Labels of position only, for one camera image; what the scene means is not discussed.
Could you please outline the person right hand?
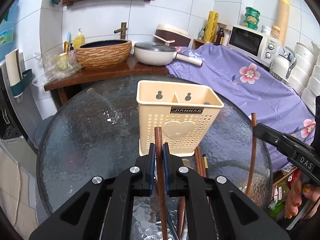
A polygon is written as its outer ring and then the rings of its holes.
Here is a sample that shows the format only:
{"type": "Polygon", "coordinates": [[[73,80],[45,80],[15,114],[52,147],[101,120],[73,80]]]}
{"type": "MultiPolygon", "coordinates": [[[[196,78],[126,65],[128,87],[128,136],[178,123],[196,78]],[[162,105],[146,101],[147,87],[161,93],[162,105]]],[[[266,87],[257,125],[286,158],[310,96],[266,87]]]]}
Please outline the person right hand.
{"type": "Polygon", "coordinates": [[[302,204],[302,197],[311,200],[313,203],[317,200],[315,187],[311,184],[304,184],[302,181],[303,173],[300,171],[297,178],[291,185],[291,190],[287,195],[285,202],[285,217],[291,219],[298,214],[298,208],[302,204]]]}

